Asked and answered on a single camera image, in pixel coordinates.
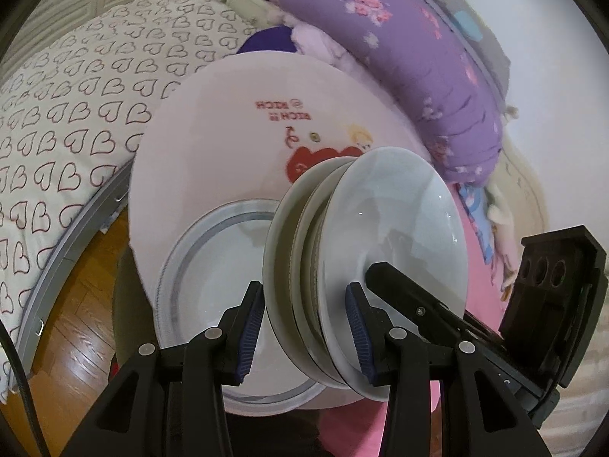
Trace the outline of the cream headboard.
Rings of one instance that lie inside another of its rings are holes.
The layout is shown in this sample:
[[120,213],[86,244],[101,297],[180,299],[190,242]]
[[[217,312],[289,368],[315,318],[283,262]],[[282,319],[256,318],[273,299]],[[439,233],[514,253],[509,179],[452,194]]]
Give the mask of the cream headboard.
[[538,176],[507,134],[503,137],[503,150],[490,180],[507,199],[518,243],[526,236],[548,229],[546,200]]

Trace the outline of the blue cartoon pillow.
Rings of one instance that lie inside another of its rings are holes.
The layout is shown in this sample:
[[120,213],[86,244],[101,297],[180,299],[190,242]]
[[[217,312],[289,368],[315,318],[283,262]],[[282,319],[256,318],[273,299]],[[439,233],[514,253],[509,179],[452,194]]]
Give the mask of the blue cartoon pillow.
[[482,187],[458,184],[457,194],[478,238],[484,263],[490,264],[494,256],[494,235],[493,224],[487,217],[486,192]]

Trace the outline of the grey floral pillow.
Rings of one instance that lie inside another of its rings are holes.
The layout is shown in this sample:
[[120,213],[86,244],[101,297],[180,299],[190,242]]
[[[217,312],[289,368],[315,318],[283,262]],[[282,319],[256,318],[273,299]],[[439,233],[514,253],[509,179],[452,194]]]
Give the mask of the grey floral pillow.
[[461,37],[459,40],[483,72],[496,96],[505,106],[510,83],[511,62],[493,31],[467,0],[424,0]]

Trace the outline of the large white bowl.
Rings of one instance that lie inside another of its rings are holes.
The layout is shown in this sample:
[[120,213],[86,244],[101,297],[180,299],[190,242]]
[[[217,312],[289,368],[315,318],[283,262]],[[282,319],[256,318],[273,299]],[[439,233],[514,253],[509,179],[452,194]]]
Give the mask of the large white bowl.
[[318,314],[336,369],[357,394],[385,401],[361,366],[349,325],[346,292],[361,286],[390,322],[428,339],[413,315],[378,296],[368,275],[396,275],[464,317],[469,264],[464,226],[448,186],[424,159],[402,147],[379,147],[358,157],[330,195],[316,264]]

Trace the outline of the grey bed frame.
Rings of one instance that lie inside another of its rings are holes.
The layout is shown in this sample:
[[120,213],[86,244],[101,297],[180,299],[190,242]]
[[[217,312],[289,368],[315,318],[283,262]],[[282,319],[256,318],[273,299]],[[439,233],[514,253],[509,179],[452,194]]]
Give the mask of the grey bed frame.
[[24,370],[30,374],[48,317],[72,269],[97,233],[106,233],[128,203],[133,160],[104,184],[72,220],[41,272],[23,315],[16,343]]

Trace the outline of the purple floral quilt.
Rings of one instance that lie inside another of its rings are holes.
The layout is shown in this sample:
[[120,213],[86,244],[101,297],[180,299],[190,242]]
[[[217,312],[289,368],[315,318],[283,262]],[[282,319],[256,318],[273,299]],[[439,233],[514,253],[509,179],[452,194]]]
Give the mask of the purple floral quilt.
[[496,94],[425,0],[271,0],[327,33],[393,96],[449,183],[483,186],[502,151]]

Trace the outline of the small white bowl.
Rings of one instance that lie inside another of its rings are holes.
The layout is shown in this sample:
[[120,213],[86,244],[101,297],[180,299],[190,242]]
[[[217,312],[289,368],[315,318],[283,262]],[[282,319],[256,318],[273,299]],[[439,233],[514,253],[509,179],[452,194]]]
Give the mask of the small white bowl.
[[332,389],[347,390],[328,353],[319,318],[317,262],[319,234],[325,211],[336,185],[352,164],[349,161],[321,177],[306,198],[297,220],[289,262],[289,291],[293,317],[304,349],[312,359],[317,374],[311,378]]
[[332,389],[347,385],[327,354],[310,354],[297,324],[303,309],[300,298],[300,271],[306,227],[300,223],[306,204],[317,187],[332,172],[354,161],[351,156],[324,160],[299,176],[280,201],[269,226],[262,277],[266,312],[271,329],[288,359],[314,382]]

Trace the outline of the cream plush toy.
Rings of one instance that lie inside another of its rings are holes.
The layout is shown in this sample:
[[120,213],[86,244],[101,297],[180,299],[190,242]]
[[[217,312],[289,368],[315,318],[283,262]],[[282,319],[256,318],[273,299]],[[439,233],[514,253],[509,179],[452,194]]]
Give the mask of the cream plush toy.
[[520,254],[515,238],[515,222],[508,201],[496,183],[485,188],[488,197],[487,218],[494,235],[494,248],[503,262],[502,301],[510,298],[520,264]]

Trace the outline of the round pink table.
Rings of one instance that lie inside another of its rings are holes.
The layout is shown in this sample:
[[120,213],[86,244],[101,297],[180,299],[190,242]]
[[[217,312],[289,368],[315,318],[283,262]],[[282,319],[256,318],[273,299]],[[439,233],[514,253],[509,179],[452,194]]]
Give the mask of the round pink table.
[[[130,238],[154,326],[165,262],[201,217],[236,201],[280,203],[316,164],[379,147],[410,151],[405,128],[362,84],[319,60],[246,53],[187,78],[145,128],[131,177]],[[348,386],[323,387],[303,409],[356,398]]]

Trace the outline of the grey-rimmed white plate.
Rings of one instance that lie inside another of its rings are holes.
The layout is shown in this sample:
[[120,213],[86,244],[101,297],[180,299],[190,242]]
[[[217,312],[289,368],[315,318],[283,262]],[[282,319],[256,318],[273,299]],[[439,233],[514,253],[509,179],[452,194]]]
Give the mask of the grey-rimmed white plate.
[[[155,329],[163,349],[217,327],[224,311],[242,302],[249,283],[262,280],[264,245],[278,205],[271,199],[222,205],[177,241],[156,293]],[[289,360],[264,319],[251,371],[240,386],[223,388],[224,406],[239,416],[272,416],[299,409],[323,390]]]

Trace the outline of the heart pattern mattress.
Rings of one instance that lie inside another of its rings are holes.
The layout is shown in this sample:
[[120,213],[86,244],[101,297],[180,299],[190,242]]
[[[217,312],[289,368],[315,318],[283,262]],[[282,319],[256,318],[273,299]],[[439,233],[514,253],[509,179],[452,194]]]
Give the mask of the heart pattern mattress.
[[60,238],[134,156],[160,102],[255,30],[216,0],[134,0],[58,38],[2,85],[1,320],[11,337]]

